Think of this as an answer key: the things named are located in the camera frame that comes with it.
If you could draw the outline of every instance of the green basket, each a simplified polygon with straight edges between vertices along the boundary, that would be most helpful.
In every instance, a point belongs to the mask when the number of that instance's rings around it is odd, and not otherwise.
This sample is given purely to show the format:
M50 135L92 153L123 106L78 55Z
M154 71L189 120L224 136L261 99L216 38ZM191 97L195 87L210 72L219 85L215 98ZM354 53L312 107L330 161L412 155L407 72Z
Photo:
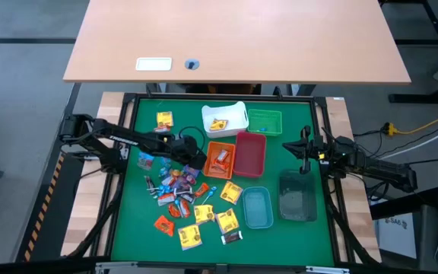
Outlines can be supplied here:
M248 131L268 136L281 134L281 111L248 110Z

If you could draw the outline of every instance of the gray floor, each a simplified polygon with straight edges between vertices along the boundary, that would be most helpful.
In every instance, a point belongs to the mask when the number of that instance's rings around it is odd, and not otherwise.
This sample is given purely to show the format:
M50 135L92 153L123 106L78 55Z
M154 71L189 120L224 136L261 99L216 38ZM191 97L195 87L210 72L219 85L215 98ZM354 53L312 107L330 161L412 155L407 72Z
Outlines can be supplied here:
M85 0L0 0L0 37L75 37L85 13ZM438 1L432 1L438 16ZM434 38L435 32L417 5L386 5L383 8L397 38ZM438 47L399 47L413 84L387 86L318 86L316 96L345 97L354 132L379 128L393 122L412 129L438 118L438 105L389 104L389 93L428 94L438 88L431 75L438 70ZM17 236L32 206L30 200L52 138L62 115L71 85L62 76L71 54L68 45L0 45L0 263L12 260ZM273 86L265 86L271 93ZM95 115L104 91L143 91L142 84L84 84L76 113ZM381 151L417 136L384 138ZM376 150L378 136L358 139ZM392 160L396 162L438 158L438 142ZM415 166L420 190L437 182L437 164ZM390 196L404 195L390 190Z

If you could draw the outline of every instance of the green mat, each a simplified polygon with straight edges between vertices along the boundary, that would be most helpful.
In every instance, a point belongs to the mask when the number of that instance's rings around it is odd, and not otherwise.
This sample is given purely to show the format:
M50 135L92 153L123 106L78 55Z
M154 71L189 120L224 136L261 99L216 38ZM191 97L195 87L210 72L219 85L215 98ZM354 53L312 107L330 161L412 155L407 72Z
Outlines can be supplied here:
M221 107L231 105L230 101L211 100L148 100L141 99L138 106L138 118L135 129L150 132L157 125L156 112L172 111L173 133L185 126L197 126L203 129L201 108L204 105ZM202 245L182 251L179 236L175 230L173 237L158 231L154 222L165 215L182 228L195 223L195 217L175 219L170 216L166 206L159 207L146 190L143 176L149 175L156 186L160 185L158 171L160 159L155 158L152 170L145 171L137 167L139 150L133 148L129 157L125 185L122 194L119 218L111 258L113 261L148 261L168 263L228 263L276 266L334 266L332 258L329 227L325 214L324 198L319 175L319 165L312 164L315 177L318 217L315 222L296 222L281 219L278 214L278 175L283 169L298 170L301 161L282 148L281 143L292 142L300 138L300 130L312 126L309 104L302 103L263 103L245 102L246 108L257 110L279 110L283 113L283 134L267 137L265 172L258 179L234 176L231 179L243 189L249 186L264 186L271 195L274 223L268 229L253 230L246 226L243 212L243 199L233 205L220 198L226 180L205 177L200 174L198 184L206 182L217 186L217 192L208 200L214 206L214 212L225 212L233 208L243 240L223 245L217 223L207 222L199 226ZM184 134L192 135L202 144L201 135L194 129ZM205 140L204 151L210 140ZM236 137L215 139L218 142L235 143ZM182 166L173 163L173 167ZM204 197L195 203L200 204Z

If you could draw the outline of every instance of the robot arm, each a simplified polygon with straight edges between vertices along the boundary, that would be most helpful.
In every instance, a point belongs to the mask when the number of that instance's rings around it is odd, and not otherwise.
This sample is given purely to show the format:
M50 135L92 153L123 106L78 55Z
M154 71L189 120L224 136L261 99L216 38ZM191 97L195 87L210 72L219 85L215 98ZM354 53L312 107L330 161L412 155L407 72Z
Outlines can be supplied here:
M170 158L197 170L201 170L207 160L204 152L197 147L197 141L191 136L135 132L85 114L67 116L59 138L66 145L80 145L87 149L99 158L104 172L113 174L123 173L126 169L125 162L119 150L108 148L98 138L134 145L147 154Z
M310 127L300 133L300 141L284 143L283 147L297 159L303 160L301 174L310 172L309 159L328 161L328 174L345 178L347 173L359 174L389 182L396 189L411 193L417 189L417 175L406 164L393 164L366 156L354 141L340 136L332 144L325 144L321 135L309 141Z

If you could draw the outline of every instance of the blue tray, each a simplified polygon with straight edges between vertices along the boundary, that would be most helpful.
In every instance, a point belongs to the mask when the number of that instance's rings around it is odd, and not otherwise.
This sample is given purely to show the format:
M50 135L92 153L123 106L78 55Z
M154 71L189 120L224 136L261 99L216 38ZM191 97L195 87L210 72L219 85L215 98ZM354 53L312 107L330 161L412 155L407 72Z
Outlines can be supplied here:
M270 192L263 186L248 187L243 191L244 218L251 229L273 225Z

